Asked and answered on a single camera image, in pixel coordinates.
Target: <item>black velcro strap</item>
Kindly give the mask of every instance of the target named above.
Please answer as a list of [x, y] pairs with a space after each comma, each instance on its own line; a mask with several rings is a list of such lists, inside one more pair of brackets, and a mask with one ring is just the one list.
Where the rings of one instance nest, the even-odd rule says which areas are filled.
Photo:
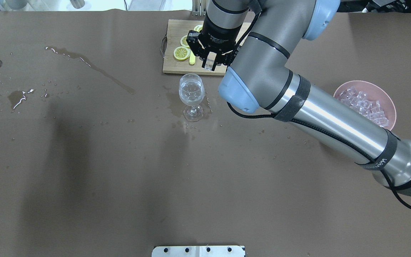
[[300, 76], [299, 87], [294, 96], [286, 103], [274, 119], [289, 122], [294, 118], [298, 111], [302, 108], [307, 97], [310, 94], [310, 81], [303, 76]]
[[391, 158], [393, 158], [394, 153], [396, 153], [398, 138], [389, 130], [385, 131], [388, 135], [388, 141], [386, 142], [386, 146], [383, 152], [380, 154], [380, 156], [377, 157], [374, 162], [360, 164], [359, 166], [370, 171], [381, 171], [388, 164], [388, 162], [390, 162]]

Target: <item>water spill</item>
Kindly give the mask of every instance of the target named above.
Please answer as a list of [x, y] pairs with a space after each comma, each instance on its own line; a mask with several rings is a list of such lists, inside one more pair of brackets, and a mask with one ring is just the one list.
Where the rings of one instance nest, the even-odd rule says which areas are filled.
[[134, 94], [136, 93], [136, 91], [135, 91], [133, 88], [125, 85], [124, 83], [122, 83], [122, 82], [119, 81], [118, 79], [112, 77], [112, 76], [109, 75], [105, 70], [100, 69], [100, 68], [96, 67], [95, 65], [93, 65], [93, 63], [91, 63], [90, 60], [88, 60], [88, 58], [85, 57], [84, 55], [78, 54], [78, 53], [76, 53], [76, 52], [68, 52], [65, 48], [63, 48], [63, 49], [57, 49], [57, 50], [55, 50], [55, 49], [57, 49], [57, 48], [56, 48], [56, 47], [53, 47], [53, 46], [47, 46], [47, 47], [45, 48], [45, 50], [47, 50], [47, 51], [51, 50], [51, 51], [54, 52], [55, 54], [61, 54], [61, 55], [65, 56], [65, 57], [69, 57], [69, 58], [72, 58], [72, 59], [80, 59], [83, 63], [85, 63], [86, 65], [88, 65], [88, 67], [92, 68], [93, 70], [98, 71], [98, 72], [101, 73], [102, 75], [104, 75], [104, 76], [106, 76], [107, 78], [111, 79], [112, 81], [114, 81], [114, 83], [116, 83], [117, 85], [121, 86], [121, 88], [123, 88], [124, 90], [126, 90], [128, 93], [130, 93], [130, 94], [132, 94], [132, 95], [134, 95]]
[[205, 97], [205, 101], [206, 101], [206, 103], [207, 103], [207, 107], [209, 107], [209, 109], [210, 109], [210, 113], [213, 113], [213, 111], [212, 111], [212, 106], [210, 106], [210, 101], [209, 101], [209, 97]]
[[26, 101], [26, 94], [31, 94], [33, 92], [34, 89], [30, 89], [28, 92], [14, 91], [9, 96], [7, 96], [12, 106], [12, 113], [14, 112], [15, 108], [21, 104], [23, 100]]
[[47, 88], [44, 88], [44, 95], [42, 95], [41, 97], [45, 97], [45, 98], [49, 98], [50, 94], [47, 93]]

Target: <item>ice cube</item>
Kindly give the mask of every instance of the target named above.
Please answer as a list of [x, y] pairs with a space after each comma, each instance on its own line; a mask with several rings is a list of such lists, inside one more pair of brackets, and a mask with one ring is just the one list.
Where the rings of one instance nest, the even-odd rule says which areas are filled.
[[357, 106], [357, 103], [359, 103], [359, 99], [357, 97], [353, 97], [352, 99], [350, 99], [351, 106]]
[[383, 108], [381, 106], [374, 107], [371, 110], [374, 114], [376, 114], [377, 112], [383, 112]]
[[380, 127], [386, 127], [389, 124], [390, 124], [390, 121], [385, 117], [377, 120], [377, 125], [379, 125]]
[[357, 94], [357, 97], [358, 97], [360, 100], [367, 100], [367, 93], [364, 92], [364, 91], [360, 91], [360, 92]]
[[380, 107], [380, 101], [372, 101], [371, 108]]
[[374, 112], [372, 114], [372, 119], [378, 120], [378, 119], [383, 119], [383, 118], [386, 118], [384, 112]]
[[347, 89], [347, 93], [350, 96], [357, 96], [357, 90], [354, 86], [352, 86], [351, 88]]

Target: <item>wooden cutting board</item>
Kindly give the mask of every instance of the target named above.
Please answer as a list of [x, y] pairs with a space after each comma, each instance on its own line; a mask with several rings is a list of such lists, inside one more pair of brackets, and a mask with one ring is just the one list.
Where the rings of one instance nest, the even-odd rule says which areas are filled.
[[[201, 67], [202, 61], [199, 57], [196, 57], [196, 63], [194, 65], [189, 65], [188, 59], [184, 61], [179, 61], [174, 58], [173, 52], [176, 47], [180, 45], [180, 39], [188, 34], [188, 31], [194, 29], [196, 25], [202, 25], [203, 21], [185, 21], [185, 20], [169, 20], [168, 21], [168, 32], [167, 32], [167, 47], [164, 54], [163, 62], [163, 72], [164, 73], [175, 73], [175, 74], [187, 74], [196, 73], [198, 75], [216, 75], [224, 76], [226, 72], [226, 66], [221, 65], [215, 68], [215, 71], [206, 70]], [[249, 22], [244, 22], [242, 24], [241, 30], [237, 37], [237, 40], [242, 36], [242, 34], [250, 26]]]

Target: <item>metal bracket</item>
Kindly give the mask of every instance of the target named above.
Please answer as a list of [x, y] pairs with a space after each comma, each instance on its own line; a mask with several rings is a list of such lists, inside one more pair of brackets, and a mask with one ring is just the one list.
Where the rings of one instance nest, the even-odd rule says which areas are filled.
[[245, 246], [155, 247], [152, 257], [245, 257]]
[[206, 8], [209, 0], [192, 0], [193, 8], [191, 9], [191, 14], [193, 16], [205, 16]]

